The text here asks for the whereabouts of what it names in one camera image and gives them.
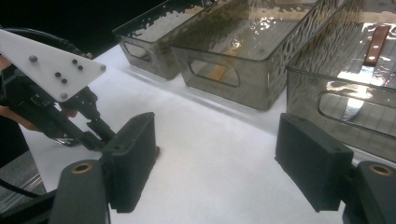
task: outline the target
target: white table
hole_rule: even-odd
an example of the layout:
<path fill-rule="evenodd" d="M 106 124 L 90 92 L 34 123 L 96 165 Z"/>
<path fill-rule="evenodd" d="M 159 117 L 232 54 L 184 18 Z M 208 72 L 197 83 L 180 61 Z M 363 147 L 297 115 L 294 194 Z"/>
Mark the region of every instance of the white table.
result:
<path fill-rule="evenodd" d="M 131 117 L 155 113 L 155 164 L 132 214 L 111 212 L 112 223 L 342 223 L 338 212 L 316 213 L 275 161 L 286 91 L 259 112 L 166 81 L 128 64 L 119 46 L 97 59 L 107 71 L 90 84 L 103 120 L 117 132 Z M 87 130 L 85 119 L 72 119 Z M 98 159 L 84 147 L 62 147 L 23 130 L 48 191 L 75 161 Z"/>

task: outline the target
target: screw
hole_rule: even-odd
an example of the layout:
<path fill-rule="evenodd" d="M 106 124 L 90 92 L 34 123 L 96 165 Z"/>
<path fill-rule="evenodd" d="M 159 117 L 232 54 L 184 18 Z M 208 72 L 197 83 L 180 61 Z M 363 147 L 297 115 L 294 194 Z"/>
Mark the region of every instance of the screw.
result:
<path fill-rule="evenodd" d="M 65 93 L 65 92 L 61 93 L 61 98 L 62 99 L 67 99 L 67 93 Z"/>
<path fill-rule="evenodd" d="M 35 56 L 35 55 L 30 55 L 29 56 L 29 61 L 30 62 L 35 63 L 35 62 L 37 62 L 37 60 L 38 60 L 37 56 Z"/>

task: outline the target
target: white mounting plate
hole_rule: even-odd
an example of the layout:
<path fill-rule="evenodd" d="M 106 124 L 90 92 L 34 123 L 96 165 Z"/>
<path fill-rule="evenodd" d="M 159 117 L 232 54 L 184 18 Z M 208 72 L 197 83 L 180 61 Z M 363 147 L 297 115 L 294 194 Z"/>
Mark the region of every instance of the white mounting plate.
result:
<path fill-rule="evenodd" d="M 57 102 L 67 101 L 106 71 L 104 64 L 1 29 L 0 53 Z"/>

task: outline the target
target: plastic bin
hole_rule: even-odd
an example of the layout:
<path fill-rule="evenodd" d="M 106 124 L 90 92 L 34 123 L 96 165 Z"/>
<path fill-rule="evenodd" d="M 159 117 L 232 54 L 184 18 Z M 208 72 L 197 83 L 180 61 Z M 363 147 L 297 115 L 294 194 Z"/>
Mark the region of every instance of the plastic bin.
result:
<path fill-rule="evenodd" d="M 396 5 L 349 0 L 287 66 L 288 113 L 345 144 L 396 161 Z M 369 80 L 361 68 L 378 25 L 388 39 Z M 350 117 L 350 108 L 355 111 Z"/>
<path fill-rule="evenodd" d="M 231 0 L 179 35 L 171 45 L 186 85 L 269 109 L 286 86 L 286 63 L 337 7 L 295 2 Z"/>
<path fill-rule="evenodd" d="M 178 73 L 170 40 L 200 20 L 210 0 L 168 0 L 113 30 L 126 58 L 133 66 L 172 79 Z"/>

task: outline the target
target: handle cutout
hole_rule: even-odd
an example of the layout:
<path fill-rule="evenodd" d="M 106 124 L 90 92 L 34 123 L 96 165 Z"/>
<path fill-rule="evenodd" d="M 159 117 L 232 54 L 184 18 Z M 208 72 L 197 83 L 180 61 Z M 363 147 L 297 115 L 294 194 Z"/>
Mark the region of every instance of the handle cutout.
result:
<path fill-rule="evenodd" d="M 143 49 L 142 47 L 139 47 L 137 45 L 129 44 L 129 43 L 123 43 L 126 50 L 128 51 L 129 55 L 134 56 L 138 59 L 141 59 L 146 62 L 151 62 L 151 58 L 149 57 L 149 53 Z"/>
<path fill-rule="evenodd" d="M 333 93 L 325 93 L 320 96 L 318 102 L 318 111 L 322 116 L 329 119 L 335 119 L 344 122 L 343 117 L 347 107 L 356 106 L 353 110 L 356 115 L 347 123 L 360 128 L 384 134 L 388 137 L 396 137 L 396 108 L 377 105 L 366 101 L 361 104 L 352 104 L 354 101 L 360 101 L 355 98 L 349 98 Z"/>
<path fill-rule="evenodd" d="M 239 76 L 235 69 L 230 66 L 189 59 L 189 67 L 191 72 L 198 77 L 207 78 L 233 87 L 239 86 Z"/>

